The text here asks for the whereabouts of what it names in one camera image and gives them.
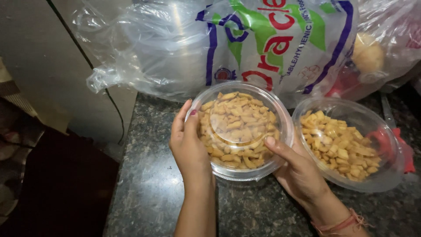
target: finger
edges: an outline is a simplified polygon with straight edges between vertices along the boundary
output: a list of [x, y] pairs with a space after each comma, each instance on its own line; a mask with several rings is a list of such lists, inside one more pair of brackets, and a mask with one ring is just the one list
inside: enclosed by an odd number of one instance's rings
[[192, 105], [192, 99], [188, 99], [183, 107], [180, 109], [178, 114], [175, 116], [173, 125], [171, 127], [171, 134], [176, 134], [177, 132], [184, 131], [184, 119], [186, 118], [187, 111]]
[[275, 140], [273, 137], [266, 137], [264, 143], [270, 151], [286, 160], [293, 168], [298, 168], [306, 162], [304, 157], [298, 155], [292, 148], [285, 143]]
[[186, 121], [186, 127], [184, 128], [184, 138], [187, 139], [199, 139], [197, 137], [197, 126], [199, 125], [199, 115], [197, 110], [192, 110], [189, 118]]

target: granite countertop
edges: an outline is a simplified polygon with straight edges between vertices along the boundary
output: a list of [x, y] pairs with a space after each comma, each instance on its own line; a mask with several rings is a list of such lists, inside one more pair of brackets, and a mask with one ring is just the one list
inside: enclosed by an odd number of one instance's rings
[[[388, 95], [401, 137], [414, 148], [421, 170], [421, 126], [395, 94]], [[380, 96], [360, 101], [382, 113]], [[184, 197], [183, 180], [168, 148], [171, 124], [181, 104], [138, 94], [107, 237], [172, 236]], [[359, 193], [329, 184], [348, 207], [374, 227], [374, 236], [421, 236], [421, 183], [404, 182], [383, 193]], [[218, 233], [239, 236], [315, 236], [307, 215], [272, 175], [259, 182], [217, 178]]]

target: fried snack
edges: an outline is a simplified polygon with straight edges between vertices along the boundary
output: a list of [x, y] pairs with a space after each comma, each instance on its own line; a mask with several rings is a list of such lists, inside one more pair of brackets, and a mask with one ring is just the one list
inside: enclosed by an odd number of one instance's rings
[[345, 121], [332, 119], [319, 110], [300, 118], [301, 132], [313, 154], [329, 169], [352, 181], [363, 181], [378, 171], [380, 157], [363, 137]]
[[234, 169], [256, 169], [273, 153], [266, 136], [279, 139], [275, 114], [246, 93], [219, 93], [199, 109], [199, 138], [213, 163]]

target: wall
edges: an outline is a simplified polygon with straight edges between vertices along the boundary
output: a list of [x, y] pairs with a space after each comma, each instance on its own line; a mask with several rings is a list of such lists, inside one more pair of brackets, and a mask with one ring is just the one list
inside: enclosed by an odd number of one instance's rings
[[[62, 7], [67, 1], [55, 2]], [[87, 88], [91, 69], [45, 0], [0, 0], [0, 57], [34, 107], [64, 109], [78, 135], [117, 143], [122, 130], [116, 109], [105, 93]], [[109, 92], [127, 131], [137, 92]]]

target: cable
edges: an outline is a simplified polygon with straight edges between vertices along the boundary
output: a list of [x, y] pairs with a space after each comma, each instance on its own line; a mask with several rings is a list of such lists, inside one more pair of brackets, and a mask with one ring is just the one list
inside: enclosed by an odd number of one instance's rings
[[[67, 25], [67, 23], [64, 21], [63, 17], [61, 16], [60, 12], [57, 10], [56, 6], [53, 4], [53, 2], [51, 0], [46, 0], [47, 3], [50, 5], [51, 9], [53, 9], [53, 12], [56, 14], [56, 16], [58, 17], [58, 19], [60, 20], [61, 24], [64, 26], [64, 28], [66, 29], [67, 33], [69, 34], [69, 36], [72, 38], [73, 42], [75, 43], [77, 49], [80, 51], [80, 53], [83, 55], [83, 57], [85, 58], [86, 62], [89, 64], [91, 69], [94, 69], [92, 62], [89, 60], [88, 56], [86, 55], [86, 53], [83, 51], [82, 46], [80, 46], [79, 42], [76, 40], [75, 35], [73, 35], [72, 31], [70, 30], [69, 26]], [[111, 97], [111, 95], [109, 94], [108, 89], [105, 89], [105, 92], [108, 95], [109, 100], [111, 100], [111, 103], [114, 105], [115, 109], [117, 110], [118, 116], [120, 116], [120, 120], [121, 120], [121, 128], [123, 130], [122, 134], [121, 134], [121, 138], [118, 141], [118, 144], [120, 144], [120, 142], [123, 140], [124, 137], [124, 120], [123, 120], [123, 116], [121, 116], [120, 110], [118, 109], [117, 105], [115, 104], [113, 98]]]

